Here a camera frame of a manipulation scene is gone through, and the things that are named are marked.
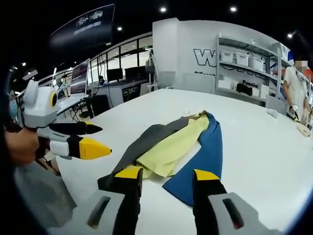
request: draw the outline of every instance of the chair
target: chair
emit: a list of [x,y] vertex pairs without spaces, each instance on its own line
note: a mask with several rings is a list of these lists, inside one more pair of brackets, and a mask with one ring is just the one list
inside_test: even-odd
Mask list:
[[279,100],[273,96],[266,96],[265,108],[273,109],[282,115],[287,115],[287,102]]

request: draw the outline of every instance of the yellow cloth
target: yellow cloth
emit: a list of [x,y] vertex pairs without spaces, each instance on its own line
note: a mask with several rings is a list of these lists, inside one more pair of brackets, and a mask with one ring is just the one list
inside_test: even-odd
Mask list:
[[177,161],[192,149],[199,135],[209,126],[207,115],[194,118],[197,119],[190,118],[187,126],[160,141],[137,159],[144,166],[144,176],[148,177],[151,171],[162,177],[174,175]]

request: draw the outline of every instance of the white glove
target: white glove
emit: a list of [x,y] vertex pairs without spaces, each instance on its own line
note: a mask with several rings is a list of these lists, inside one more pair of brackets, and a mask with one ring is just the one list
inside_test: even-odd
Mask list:
[[289,107],[289,111],[292,113],[293,117],[295,118],[295,112],[298,110],[298,106],[296,106],[295,104],[291,104],[291,106]]

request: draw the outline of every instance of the blue cloth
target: blue cloth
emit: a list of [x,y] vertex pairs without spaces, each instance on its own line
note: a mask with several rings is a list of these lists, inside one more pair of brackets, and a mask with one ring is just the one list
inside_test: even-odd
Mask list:
[[18,105],[16,100],[10,101],[10,115],[12,119],[15,119],[15,117],[18,115]]
[[199,136],[201,149],[175,176],[163,185],[165,190],[190,206],[193,205],[193,169],[212,172],[219,178],[222,175],[223,143],[221,126],[212,114],[207,113],[207,116],[210,121],[209,126]]

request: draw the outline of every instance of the face mask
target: face mask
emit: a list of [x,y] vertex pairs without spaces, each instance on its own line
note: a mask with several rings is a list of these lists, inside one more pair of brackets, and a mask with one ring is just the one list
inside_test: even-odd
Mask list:
[[15,118],[18,115],[18,105],[16,103],[16,100],[10,101],[10,114],[11,118]]

